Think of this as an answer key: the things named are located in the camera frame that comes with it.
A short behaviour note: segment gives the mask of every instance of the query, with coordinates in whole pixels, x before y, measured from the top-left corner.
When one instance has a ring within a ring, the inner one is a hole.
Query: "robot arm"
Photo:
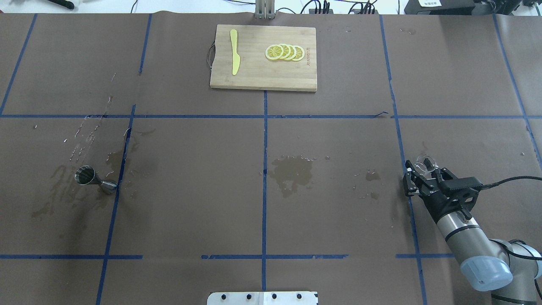
[[[423,200],[470,285],[478,291],[491,290],[493,304],[536,304],[540,253],[520,240],[488,239],[470,213],[479,192],[490,186],[475,177],[458,178],[428,158],[423,163],[431,178],[406,162],[405,195]]]

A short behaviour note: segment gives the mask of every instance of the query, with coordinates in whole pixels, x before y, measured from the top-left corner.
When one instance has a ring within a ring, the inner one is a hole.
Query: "logo text on cutting board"
[[[307,58],[307,66],[311,65],[311,49],[307,48],[307,51],[305,52],[305,57]]]

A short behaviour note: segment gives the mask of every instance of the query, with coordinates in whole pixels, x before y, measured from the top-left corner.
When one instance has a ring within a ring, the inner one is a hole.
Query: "black handle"
[[[69,10],[73,10],[75,8],[75,5],[73,4],[73,2],[70,2],[70,1],[66,1],[66,0],[47,0],[47,1],[51,1],[53,3],[61,5]]]

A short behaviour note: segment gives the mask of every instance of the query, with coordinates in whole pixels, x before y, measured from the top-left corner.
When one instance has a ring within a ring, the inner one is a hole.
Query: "light blue joint cover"
[[[473,256],[465,259],[461,263],[461,273],[478,291],[499,289],[513,280],[508,265],[493,256]]]
[[[527,248],[527,250],[534,256],[534,257],[540,257],[540,253],[533,247],[531,246],[527,246],[527,245],[521,245],[522,247],[524,248]],[[538,273],[537,275],[534,277],[534,279],[537,279],[539,278],[540,276],[542,276],[542,260],[537,260],[537,264],[538,264]]]

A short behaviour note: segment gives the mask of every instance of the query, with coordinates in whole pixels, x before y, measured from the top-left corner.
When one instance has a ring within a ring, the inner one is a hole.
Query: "metal jigger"
[[[79,185],[99,185],[106,194],[113,194],[117,190],[117,184],[112,181],[104,181],[98,177],[94,168],[85,165],[75,172],[75,182]]]

